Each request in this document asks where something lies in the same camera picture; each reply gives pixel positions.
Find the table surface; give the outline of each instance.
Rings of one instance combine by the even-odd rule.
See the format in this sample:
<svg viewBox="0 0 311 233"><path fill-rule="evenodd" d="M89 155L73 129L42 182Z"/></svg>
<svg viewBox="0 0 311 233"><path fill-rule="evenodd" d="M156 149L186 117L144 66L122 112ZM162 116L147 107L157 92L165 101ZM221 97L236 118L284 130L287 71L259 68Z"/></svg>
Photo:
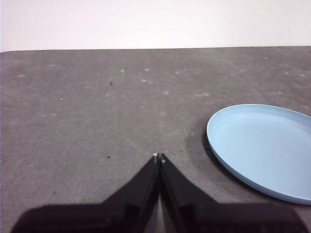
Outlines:
<svg viewBox="0 0 311 233"><path fill-rule="evenodd" d="M311 47L2 53L1 232L28 208L105 200L155 152L219 202L290 206L311 229L311 206L248 187L211 152L208 119L240 103L311 115Z"/></svg>

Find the light blue plate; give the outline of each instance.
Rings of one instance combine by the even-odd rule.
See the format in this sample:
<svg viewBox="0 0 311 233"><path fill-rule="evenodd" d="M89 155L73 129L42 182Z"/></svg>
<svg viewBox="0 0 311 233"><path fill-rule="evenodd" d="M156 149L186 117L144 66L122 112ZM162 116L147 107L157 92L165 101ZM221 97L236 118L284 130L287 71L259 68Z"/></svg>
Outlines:
<svg viewBox="0 0 311 233"><path fill-rule="evenodd" d="M310 116L270 105L234 105L210 118L207 137L218 160L247 185L311 205Z"/></svg>

